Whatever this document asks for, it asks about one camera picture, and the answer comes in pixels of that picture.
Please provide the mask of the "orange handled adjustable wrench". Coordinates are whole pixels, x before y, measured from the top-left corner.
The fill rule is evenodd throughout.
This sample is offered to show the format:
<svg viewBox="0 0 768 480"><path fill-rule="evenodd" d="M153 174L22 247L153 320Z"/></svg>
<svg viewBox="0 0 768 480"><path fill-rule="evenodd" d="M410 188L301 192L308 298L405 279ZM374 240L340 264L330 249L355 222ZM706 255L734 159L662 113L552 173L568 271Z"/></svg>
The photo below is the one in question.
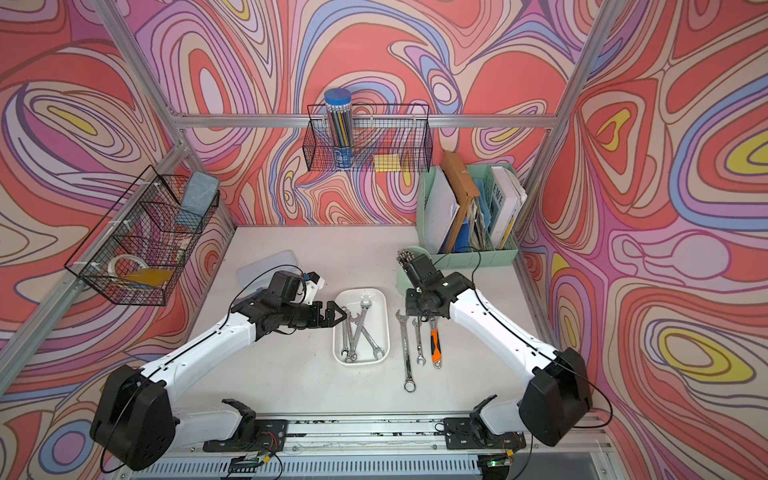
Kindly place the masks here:
<svg viewBox="0 0 768 480"><path fill-rule="evenodd" d="M442 350L440 346L440 335L437 319L430 317L428 320L430 328L430 350L432 365L435 369L442 368Z"/></svg>

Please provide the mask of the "white plastic storage box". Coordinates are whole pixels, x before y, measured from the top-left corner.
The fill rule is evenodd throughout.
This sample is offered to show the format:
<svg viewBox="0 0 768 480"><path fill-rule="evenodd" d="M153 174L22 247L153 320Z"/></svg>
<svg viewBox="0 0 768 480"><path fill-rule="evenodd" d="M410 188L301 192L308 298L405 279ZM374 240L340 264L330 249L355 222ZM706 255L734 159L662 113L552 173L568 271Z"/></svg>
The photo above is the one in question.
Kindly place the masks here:
<svg viewBox="0 0 768 480"><path fill-rule="evenodd" d="M345 367L382 363L390 351L386 297L375 288L341 292L335 303L348 315L333 333L333 358Z"/></svg>

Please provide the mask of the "chrome Greenfield combination wrench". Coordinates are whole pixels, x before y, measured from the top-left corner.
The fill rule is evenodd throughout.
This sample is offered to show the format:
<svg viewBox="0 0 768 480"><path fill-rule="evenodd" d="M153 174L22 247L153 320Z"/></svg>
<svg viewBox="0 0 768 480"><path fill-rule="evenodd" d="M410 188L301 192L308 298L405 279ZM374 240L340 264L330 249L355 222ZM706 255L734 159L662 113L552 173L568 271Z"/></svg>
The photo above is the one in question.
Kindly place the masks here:
<svg viewBox="0 0 768 480"><path fill-rule="evenodd" d="M354 327L351 326L354 328L354 330L351 333L351 341L350 341L349 353L347 358L349 363L354 363L357 361L357 358L358 358L357 345L359 343L360 337L363 334L364 322L365 322L368 310L371 306L372 306L371 299L369 297L363 297L360 302L361 312L354 320L355 326Z"/></svg>

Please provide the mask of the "small chrome wrench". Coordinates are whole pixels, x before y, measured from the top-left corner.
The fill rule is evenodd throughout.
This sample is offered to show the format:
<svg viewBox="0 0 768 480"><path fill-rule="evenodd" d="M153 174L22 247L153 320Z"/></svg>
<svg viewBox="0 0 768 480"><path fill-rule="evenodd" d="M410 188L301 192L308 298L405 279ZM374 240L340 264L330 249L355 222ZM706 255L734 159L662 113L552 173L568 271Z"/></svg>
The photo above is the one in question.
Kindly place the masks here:
<svg viewBox="0 0 768 480"><path fill-rule="evenodd" d="M417 359L416 359L416 362L420 366L425 366L427 361L426 361L426 357L424 355L422 335L421 335L421 326L422 326L421 318L420 317L414 318L413 321L412 321L412 325L414 327L415 338L416 338L416 349L417 349Z"/></svg>

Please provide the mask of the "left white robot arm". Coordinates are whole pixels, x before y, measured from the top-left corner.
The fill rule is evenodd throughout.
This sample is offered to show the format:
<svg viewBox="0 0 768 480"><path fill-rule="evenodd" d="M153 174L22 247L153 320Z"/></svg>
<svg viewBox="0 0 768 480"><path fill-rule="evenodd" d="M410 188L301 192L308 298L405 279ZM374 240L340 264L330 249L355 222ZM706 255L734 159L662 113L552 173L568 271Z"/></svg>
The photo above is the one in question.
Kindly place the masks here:
<svg viewBox="0 0 768 480"><path fill-rule="evenodd" d="M174 405L218 365L270 334L334 328L346 320L336 302L317 299L323 286L315 272L279 269L266 287L240 294L222 320L183 346L141 367L118 367L104 384L90 438L133 471L170 449L199 443L257 448L255 414L244 403L226 399L220 408L188 412Z"/></svg>

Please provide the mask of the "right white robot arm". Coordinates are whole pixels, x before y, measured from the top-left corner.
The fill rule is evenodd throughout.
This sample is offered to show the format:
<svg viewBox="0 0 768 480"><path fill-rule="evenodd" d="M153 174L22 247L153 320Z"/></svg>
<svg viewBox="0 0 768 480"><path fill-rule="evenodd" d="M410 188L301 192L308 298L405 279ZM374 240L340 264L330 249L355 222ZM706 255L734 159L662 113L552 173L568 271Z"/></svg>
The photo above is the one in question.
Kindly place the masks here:
<svg viewBox="0 0 768 480"><path fill-rule="evenodd" d="M411 282L406 313L427 320L442 317L479 338L522 382L522 396L491 395L469 414L469 435L488 445L510 433L529 432L556 446L592 409L591 383L581 354L558 350L519 327L493 306L461 273L438 270L429 256L407 249L397 261Z"/></svg>

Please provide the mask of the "long chrome combination wrench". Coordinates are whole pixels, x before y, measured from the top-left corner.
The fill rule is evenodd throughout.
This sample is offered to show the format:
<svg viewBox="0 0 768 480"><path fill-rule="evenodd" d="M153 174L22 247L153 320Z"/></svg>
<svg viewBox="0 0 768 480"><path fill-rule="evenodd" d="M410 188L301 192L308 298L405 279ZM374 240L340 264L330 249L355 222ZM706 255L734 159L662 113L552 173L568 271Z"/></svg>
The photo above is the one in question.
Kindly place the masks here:
<svg viewBox="0 0 768 480"><path fill-rule="evenodd" d="M397 310L395 313L396 320L398 321L401 334L402 355L404 361L405 381L403 388L407 393L414 393L417 389L416 383L412 375L412 366L410 359L410 345L408 339L407 323L409 316Z"/></svg>

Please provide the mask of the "chrome 18mm combination wrench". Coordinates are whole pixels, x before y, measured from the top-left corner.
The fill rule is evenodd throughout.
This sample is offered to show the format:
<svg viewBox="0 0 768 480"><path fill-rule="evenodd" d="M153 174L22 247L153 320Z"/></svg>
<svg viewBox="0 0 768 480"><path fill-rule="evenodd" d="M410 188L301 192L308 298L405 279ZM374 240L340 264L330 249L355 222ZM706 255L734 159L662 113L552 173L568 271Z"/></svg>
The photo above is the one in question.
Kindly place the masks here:
<svg viewBox="0 0 768 480"><path fill-rule="evenodd" d="M378 343L373 339L372 335L368 332L368 330L365 327L365 320L367 318L368 308L363 308L361 313L353 319L353 322L356 324L356 330L355 335L356 338L359 338L362 336L369 344L373 359L375 361L382 360L385 356L385 351L383 348L381 348Z"/></svg>

